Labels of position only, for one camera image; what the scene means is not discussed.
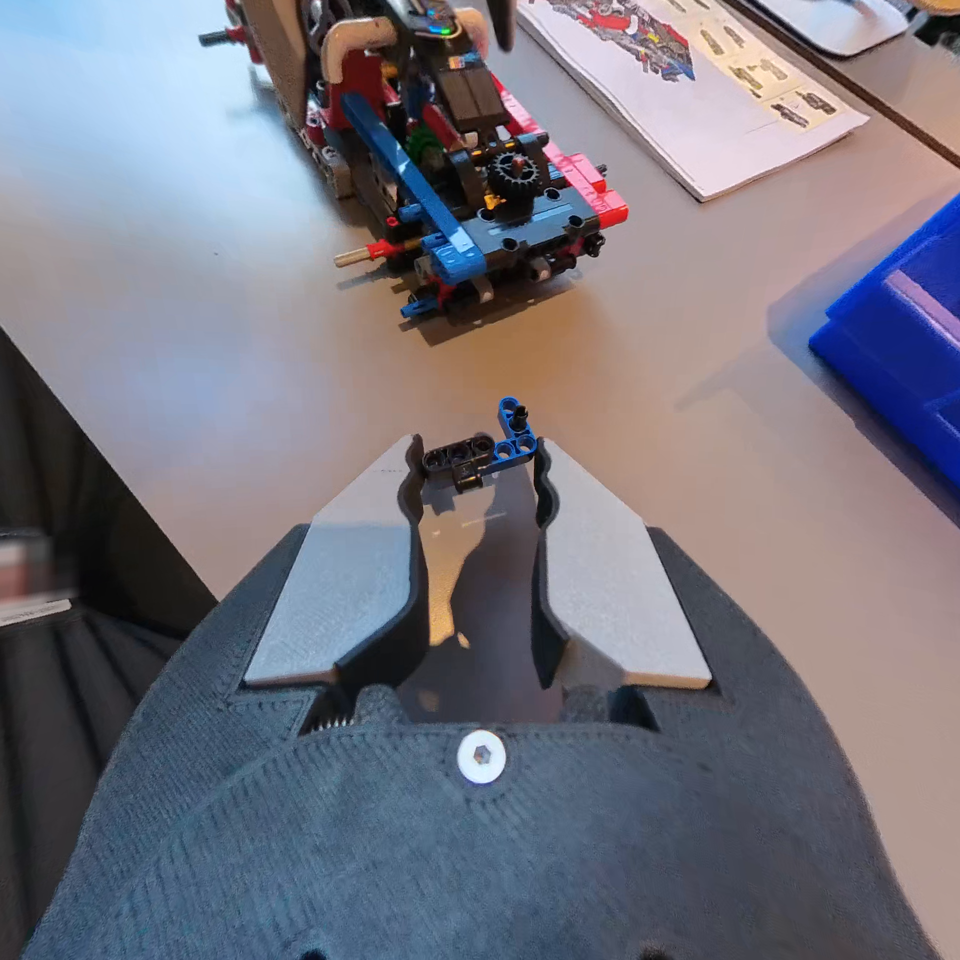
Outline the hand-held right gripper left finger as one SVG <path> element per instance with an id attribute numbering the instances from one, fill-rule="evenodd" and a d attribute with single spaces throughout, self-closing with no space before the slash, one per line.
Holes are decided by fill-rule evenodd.
<path id="1" fill-rule="evenodd" d="M 424 442 L 402 436 L 312 518 L 246 667 L 253 689 L 397 688 L 429 647 Z"/>

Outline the small black toy connector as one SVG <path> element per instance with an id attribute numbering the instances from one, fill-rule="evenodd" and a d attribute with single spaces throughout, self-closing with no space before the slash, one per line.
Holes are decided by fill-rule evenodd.
<path id="1" fill-rule="evenodd" d="M 495 446 L 491 435 L 476 433 L 429 449 L 421 459 L 421 474 L 426 482 L 452 487 L 457 494 L 481 489 L 494 461 Z"/>

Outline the blue plastic bin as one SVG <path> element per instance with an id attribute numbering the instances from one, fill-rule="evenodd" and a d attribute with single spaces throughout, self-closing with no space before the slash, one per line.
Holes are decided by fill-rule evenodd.
<path id="1" fill-rule="evenodd" d="M 811 351 L 959 487 L 959 198 L 825 312 Z"/>

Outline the partly built toy car chassis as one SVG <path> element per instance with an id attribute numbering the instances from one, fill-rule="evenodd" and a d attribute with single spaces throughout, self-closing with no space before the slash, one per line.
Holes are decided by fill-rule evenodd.
<path id="1" fill-rule="evenodd" d="M 489 14 L 444 1 L 298 1 L 307 46 L 305 123 L 292 129 L 243 1 L 203 48 L 243 47 L 266 70 L 288 129 L 335 196 L 360 202 L 379 238 L 338 254 L 414 276 L 406 322 L 489 305 L 597 258 L 629 208 L 606 169 L 552 142 L 487 64 Z"/>

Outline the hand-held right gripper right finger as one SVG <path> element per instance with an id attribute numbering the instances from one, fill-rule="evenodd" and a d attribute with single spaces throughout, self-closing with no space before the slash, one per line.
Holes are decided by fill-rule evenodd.
<path id="1" fill-rule="evenodd" d="M 548 438 L 533 481 L 539 686 L 707 688 L 711 669 L 642 517 Z"/>

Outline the open building instruction booklet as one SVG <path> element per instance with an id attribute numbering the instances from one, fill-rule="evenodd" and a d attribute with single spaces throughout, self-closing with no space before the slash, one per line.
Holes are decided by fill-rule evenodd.
<path id="1" fill-rule="evenodd" d="M 869 121 L 719 2 L 518 2 L 516 16 L 699 202 L 819 153 Z"/>

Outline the white stand base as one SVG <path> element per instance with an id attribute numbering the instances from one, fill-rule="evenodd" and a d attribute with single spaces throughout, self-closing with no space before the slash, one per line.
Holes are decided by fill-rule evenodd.
<path id="1" fill-rule="evenodd" d="M 751 1 L 822 54 L 849 59 L 903 36 L 906 15 L 886 1 Z"/>

